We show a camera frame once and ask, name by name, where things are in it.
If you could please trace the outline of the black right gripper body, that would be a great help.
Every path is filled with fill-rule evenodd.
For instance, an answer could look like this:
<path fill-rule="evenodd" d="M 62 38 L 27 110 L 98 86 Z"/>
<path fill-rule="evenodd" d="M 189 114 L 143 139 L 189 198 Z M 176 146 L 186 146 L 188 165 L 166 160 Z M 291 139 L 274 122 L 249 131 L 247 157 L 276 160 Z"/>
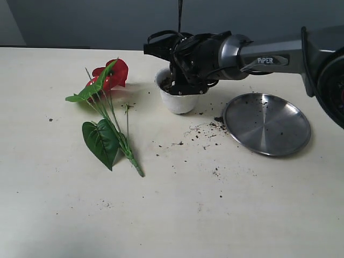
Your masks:
<path fill-rule="evenodd" d="M 228 32 L 219 34 L 157 32 L 147 38 L 144 53 L 178 64 L 178 82 L 193 86 L 213 84 L 209 72 L 219 68 L 219 48 Z"/>

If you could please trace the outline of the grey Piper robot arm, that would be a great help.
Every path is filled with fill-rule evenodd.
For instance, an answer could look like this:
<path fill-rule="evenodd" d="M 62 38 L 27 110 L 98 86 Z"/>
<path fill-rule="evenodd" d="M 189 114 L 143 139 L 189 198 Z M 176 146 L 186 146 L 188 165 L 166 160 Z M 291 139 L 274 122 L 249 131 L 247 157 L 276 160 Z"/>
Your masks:
<path fill-rule="evenodd" d="M 343 27 L 254 41 L 242 34 L 165 30 L 148 37 L 144 53 L 169 62 L 171 95 L 201 95 L 220 80 L 299 74 L 306 94 L 343 126 Z"/>

